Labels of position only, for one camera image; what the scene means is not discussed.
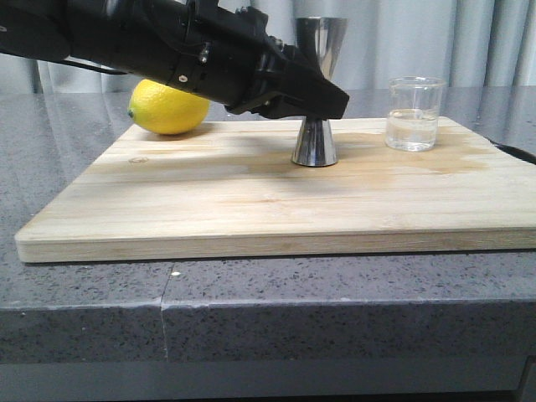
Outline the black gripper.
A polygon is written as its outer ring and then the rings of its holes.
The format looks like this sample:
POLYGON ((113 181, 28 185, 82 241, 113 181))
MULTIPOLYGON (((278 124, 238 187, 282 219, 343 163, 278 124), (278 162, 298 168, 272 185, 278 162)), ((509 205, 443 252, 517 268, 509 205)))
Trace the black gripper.
POLYGON ((166 1, 165 43, 177 53, 165 84, 235 114, 339 119, 349 95, 294 45, 266 33, 268 16, 217 1, 166 1))

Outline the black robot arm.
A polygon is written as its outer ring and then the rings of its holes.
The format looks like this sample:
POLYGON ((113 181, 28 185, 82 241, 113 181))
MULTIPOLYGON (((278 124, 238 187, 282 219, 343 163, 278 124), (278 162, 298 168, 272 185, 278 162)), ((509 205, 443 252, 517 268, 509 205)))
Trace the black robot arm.
POLYGON ((268 17, 215 1, 4 1, 6 54, 134 74, 218 102, 236 115, 342 117, 348 94, 268 17))

